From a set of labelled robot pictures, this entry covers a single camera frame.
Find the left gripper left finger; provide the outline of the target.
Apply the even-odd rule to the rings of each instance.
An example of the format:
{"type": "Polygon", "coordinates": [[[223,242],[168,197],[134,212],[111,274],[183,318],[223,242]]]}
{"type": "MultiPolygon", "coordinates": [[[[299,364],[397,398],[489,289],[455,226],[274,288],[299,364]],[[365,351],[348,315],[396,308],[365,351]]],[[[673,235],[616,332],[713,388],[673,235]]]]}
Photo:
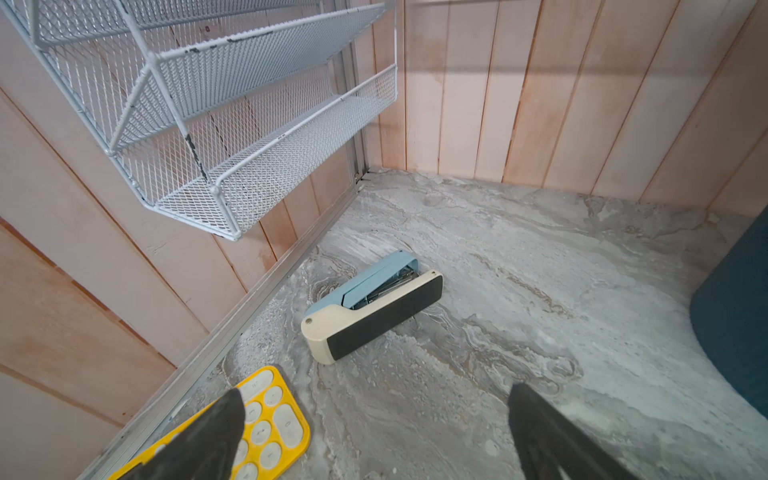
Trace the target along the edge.
{"type": "Polygon", "coordinates": [[[244,428],[242,395],[232,388],[151,460],[118,479],[230,479],[244,428]]]}

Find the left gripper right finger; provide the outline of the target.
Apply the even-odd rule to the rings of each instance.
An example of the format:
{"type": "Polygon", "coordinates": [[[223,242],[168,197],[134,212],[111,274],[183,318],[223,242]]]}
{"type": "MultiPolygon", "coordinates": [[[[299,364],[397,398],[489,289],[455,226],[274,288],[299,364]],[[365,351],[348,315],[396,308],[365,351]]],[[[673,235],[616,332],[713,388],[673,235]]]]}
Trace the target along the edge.
{"type": "Polygon", "coordinates": [[[634,479],[615,458],[525,383],[512,386],[508,424],[527,479],[634,479]]]}

